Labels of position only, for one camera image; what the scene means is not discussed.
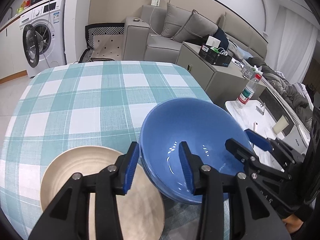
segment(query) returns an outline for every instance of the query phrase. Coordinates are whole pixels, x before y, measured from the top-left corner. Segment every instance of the cabinet handle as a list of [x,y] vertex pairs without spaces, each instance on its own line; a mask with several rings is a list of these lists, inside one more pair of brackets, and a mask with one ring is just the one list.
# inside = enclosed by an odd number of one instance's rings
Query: cabinet handle
[[192,69],[192,65],[188,65],[187,70],[189,73],[190,73],[191,69]]

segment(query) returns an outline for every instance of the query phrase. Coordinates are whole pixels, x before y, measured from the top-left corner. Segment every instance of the bolt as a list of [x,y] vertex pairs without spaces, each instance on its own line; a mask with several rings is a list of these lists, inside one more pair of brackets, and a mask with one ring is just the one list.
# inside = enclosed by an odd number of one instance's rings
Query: bolt
[[211,167],[209,165],[202,165],[201,166],[201,170],[203,171],[210,171],[211,170]]
[[117,166],[115,166],[115,165],[109,165],[107,169],[108,169],[108,171],[110,171],[110,172],[116,171]]
[[79,172],[74,173],[74,174],[72,175],[72,178],[73,178],[74,180],[80,179],[80,178],[81,178],[81,173],[79,173]]
[[238,173],[238,178],[239,179],[245,179],[247,177],[247,175],[245,175],[243,172],[239,172]]
[[252,174],[251,174],[251,178],[257,179],[257,177],[258,177],[257,173],[252,173]]

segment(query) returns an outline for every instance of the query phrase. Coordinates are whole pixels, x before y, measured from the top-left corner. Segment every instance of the beige plate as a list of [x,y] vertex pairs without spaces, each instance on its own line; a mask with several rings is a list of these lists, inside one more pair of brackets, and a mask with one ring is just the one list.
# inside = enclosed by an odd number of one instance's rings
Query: beige plate
[[[100,146],[81,146],[56,157],[44,173],[40,204],[44,210],[64,183],[75,172],[84,176],[98,173],[114,164],[121,155]],[[95,240],[94,198],[90,195],[89,239]],[[137,165],[131,189],[126,196],[117,196],[120,225],[124,240],[158,240],[164,227],[164,205],[160,193],[152,185],[141,166]]]

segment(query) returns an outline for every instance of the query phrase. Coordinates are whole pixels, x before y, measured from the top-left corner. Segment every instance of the upholstered headboard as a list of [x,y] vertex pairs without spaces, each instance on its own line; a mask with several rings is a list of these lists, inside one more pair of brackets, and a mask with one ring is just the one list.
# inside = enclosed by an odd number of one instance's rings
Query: upholstered headboard
[[244,20],[226,12],[220,16],[217,24],[227,34],[230,41],[252,56],[265,59],[268,43]]

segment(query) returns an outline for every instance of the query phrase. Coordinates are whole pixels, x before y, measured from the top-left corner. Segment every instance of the white cabinet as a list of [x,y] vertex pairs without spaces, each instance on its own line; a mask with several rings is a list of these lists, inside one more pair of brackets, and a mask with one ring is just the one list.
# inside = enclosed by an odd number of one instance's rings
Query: white cabinet
[[10,50],[10,38],[7,29],[3,29],[0,32],[0,79],[14,73]]
[[26,70],[28,65],[22,43],[23,28],[20,29],[19,24],[17,20],[7,27],[14,73]]

